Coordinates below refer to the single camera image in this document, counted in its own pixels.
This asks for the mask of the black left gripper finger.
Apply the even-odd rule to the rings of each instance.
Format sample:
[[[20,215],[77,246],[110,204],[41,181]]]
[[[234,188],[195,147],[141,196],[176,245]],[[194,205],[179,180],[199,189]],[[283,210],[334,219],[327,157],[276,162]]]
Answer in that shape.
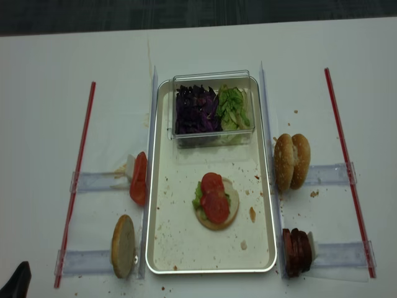
[[[1,298],[25,298],[29,288],[32,273],[28,261],[18,265],[8,282],[1,288]]]

